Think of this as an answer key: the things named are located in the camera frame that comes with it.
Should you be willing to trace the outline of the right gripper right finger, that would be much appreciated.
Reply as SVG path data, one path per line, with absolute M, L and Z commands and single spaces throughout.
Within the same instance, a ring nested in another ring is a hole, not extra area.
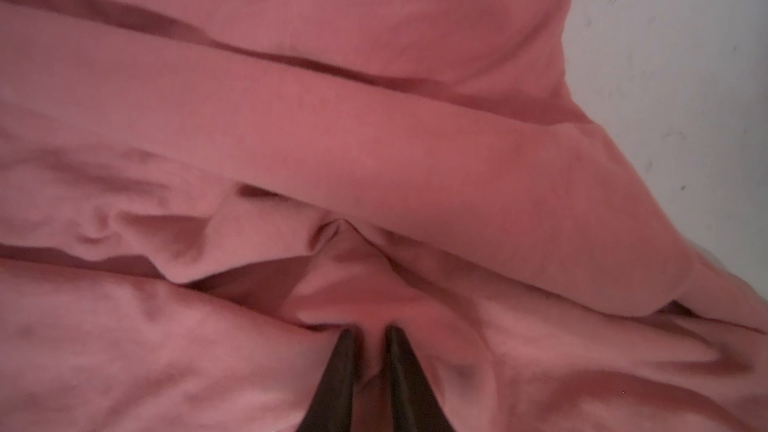
M 405 331 L 386 329 L 392 427 L 395 432 L 454 432 Z

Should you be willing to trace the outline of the pink t shirt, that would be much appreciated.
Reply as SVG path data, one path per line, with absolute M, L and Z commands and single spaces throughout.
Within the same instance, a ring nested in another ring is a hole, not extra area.
M 571 0 L 1 0 L 1 427 L 763 431 L 767 303 L 572 100 Z

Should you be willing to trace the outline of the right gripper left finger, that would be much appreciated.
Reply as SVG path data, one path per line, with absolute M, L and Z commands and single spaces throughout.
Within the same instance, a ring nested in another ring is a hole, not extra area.
M 343 329 L 297 432 L 350 432 L 358 377 L 359 331 Z

